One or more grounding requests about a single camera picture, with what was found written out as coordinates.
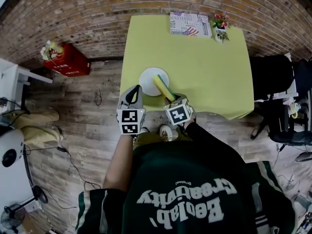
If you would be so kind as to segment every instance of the yellow table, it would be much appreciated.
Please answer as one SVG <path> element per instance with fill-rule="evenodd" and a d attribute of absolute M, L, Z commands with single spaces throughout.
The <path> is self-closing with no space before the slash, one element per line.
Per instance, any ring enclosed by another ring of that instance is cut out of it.
<path fill-rule="evenodd" d="M 227 119 L 254 109 L 253 80 L 241 29 L 227 29 L 230 41 L 170 34 L 169 16 L 132 16 L 122 67 L 120 94 L 138 84 L 141 73 L 159 67 L 173 93 L 185 94 L 196 112 Z M 143 96 L 147 111 L 163 110 L 164 97 Z"/>

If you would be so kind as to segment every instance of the red crate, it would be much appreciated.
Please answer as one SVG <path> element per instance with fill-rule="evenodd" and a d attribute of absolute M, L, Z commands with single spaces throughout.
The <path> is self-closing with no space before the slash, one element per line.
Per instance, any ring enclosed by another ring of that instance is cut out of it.
<path fill-rule="evenodd" d="M 70 43 L 63 44 L 63 53 L 52 60 L 45 60 L 43 65 L 68 77 L 87 76 L 90 73 L 89 60 Z"/>

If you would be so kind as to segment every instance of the yellow sponge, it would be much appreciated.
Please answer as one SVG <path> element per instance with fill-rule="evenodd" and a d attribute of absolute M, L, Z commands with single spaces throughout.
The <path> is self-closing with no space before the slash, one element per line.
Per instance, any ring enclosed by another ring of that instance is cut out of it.
<path fill-rule="evenodd" d="M 155 86 L 159 89 L 159 91 L 168 98 L 169 101 L 174 102 L 176 100 L 176 97 L 169 88 L 166 86 L 160 75 L 154 76 L 153 77 L 153 82 Z"/>

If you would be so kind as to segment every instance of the american flag print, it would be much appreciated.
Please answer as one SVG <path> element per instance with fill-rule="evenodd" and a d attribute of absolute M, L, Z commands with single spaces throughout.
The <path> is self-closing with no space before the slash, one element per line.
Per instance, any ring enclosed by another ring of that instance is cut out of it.
<path fill-rule="evenodd" d="M 192 27 L 189 27 L 186 31 L 184 31 L 182 34 L 185 35 L 185 36 L 194 36 L 198 33 L 199 31 L 192 28 Z"/>

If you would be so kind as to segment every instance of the khaki pants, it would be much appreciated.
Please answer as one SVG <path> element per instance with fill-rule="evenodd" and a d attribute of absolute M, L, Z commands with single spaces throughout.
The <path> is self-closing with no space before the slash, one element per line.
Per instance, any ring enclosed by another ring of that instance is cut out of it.
<path fill-rule="evenodd" d="M 178 136 L 173 141 L 180 141 L 180 140 L 192 141 L 190 137 L 183 135 L 179 128 L 177 128 L 176 131 L 177 131 Z M 143 146 L 146 144 L 163 142 L 163 141 L 164 140 L 162 139 L 162 137 L 156 133 L 142 133 L 137 136 L 136 142 L 134 143 L 134 149 L 137 148 L 138 146 Z"/>
<path fill-rule="evenodd" d="M 12 122 L 22 112 L 14 113 L 9 115 L 10 121 Z M 59 120 L 59 114 L 55 110 L 49 110 L 43 113 L 31 113 L 21 115 L 13 124 L 13 127 L 20 129 L 24 134 L 24 143 L 38 144 L 47 141 L 59 141 L 60 132 L 57 129 L 49 129 L 37 127 L 35 125 L 46 124 L 48 122 Z"/>

